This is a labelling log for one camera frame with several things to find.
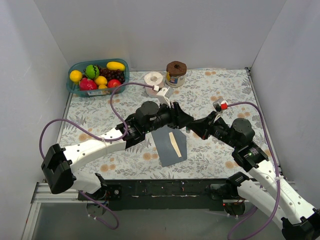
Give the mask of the cream letter paper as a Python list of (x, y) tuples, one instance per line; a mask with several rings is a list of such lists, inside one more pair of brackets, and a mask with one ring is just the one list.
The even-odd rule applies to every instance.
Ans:
[(168, 135), (169, 135), (170, 143), (171, 143), (174, 151), (176, 152), (177, 157), (178, 157), (178, 158), (181, 158), (181, 157), (182, 157), (182, 154), (181, 154), (180, 149), (179, 149), (179, 146), (178, 146), (178, 144), (177, 144), (177, 142), (176, 142), (174, 133), (173, 133), (173, 132), (170, 132)]

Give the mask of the grey envelope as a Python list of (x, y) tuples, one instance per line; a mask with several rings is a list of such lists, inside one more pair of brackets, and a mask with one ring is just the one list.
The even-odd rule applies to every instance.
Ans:
[[(178, 157), (170, 142), (169, 133), (173, 132), (182, 157)], [(152, 138), (162, 167), (169, 167), (187, 159), (187, 137), (179, 129), (164, 126), (153, 131)]]

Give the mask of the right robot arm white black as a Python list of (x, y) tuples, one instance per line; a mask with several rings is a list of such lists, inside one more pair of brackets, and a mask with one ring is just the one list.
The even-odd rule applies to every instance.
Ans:
[(277, 168), (268, 155), (253, 141), (251, 123), (237, 118), (227, 125), (212, 112), (187, 125), (203, 140), (214, 137), (233, 148), (234, 161), (244, 169), (226, 180), (227, 195), (252, 202), (257, 208), (277, 220), (287, 240), (315, 240), (320, 236), (320, 211), (299, 195), (291, 185), (277, 175)]

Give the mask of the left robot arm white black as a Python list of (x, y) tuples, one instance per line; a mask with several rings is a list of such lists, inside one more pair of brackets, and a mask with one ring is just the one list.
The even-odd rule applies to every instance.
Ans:
[(95, 200), (106, 196), (106, 183), (95, 173), (81, 172), (86, 164), (113, 152), (122, 151), (144, 141), (146, 134), (167, 126), (182, 129), (194, 118), (185, 113), (177, 102), (170, 105), (144, 102), (125, 121), (104, 133), (98, 139), (60, 147), (52, 145), (41, 165), (52, 194), (69, 189), (89, 193)]

